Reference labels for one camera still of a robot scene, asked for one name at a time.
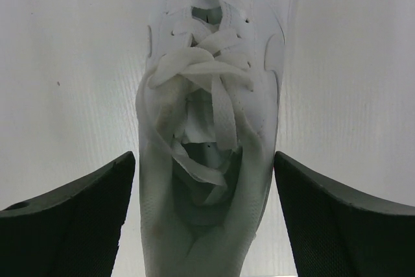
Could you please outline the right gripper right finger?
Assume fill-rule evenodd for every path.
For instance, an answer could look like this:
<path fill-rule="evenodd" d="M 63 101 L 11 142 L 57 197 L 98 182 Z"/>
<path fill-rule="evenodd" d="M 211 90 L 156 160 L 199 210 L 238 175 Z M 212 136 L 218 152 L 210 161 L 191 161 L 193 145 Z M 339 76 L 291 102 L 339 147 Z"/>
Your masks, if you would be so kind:
<path fill-rule="evenodd" d="M 413 276 L 414 207 L 363 193 L 277 152 L 298 276 Z"/>

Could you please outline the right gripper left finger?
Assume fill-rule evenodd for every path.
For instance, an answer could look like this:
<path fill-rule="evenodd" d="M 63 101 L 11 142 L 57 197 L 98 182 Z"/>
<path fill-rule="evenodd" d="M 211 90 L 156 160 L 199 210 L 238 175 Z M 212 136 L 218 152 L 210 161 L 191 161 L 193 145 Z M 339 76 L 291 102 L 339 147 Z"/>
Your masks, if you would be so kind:
<path fill-rule="evenodd" d="M 136 160 L 126 152 L 1 211 L 2 276 L 111 276 Z"/>

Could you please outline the white sneaker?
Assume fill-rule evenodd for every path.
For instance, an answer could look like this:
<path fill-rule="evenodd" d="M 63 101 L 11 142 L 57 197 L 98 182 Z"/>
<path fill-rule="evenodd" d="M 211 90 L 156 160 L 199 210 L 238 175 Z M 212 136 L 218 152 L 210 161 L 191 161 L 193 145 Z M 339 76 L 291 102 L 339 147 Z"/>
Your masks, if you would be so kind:
<path fill-rule="evenodd" d="M 293 0 L 152 0 L 136 97 L 147 276 L 238 276 L 265 212 Z"/>

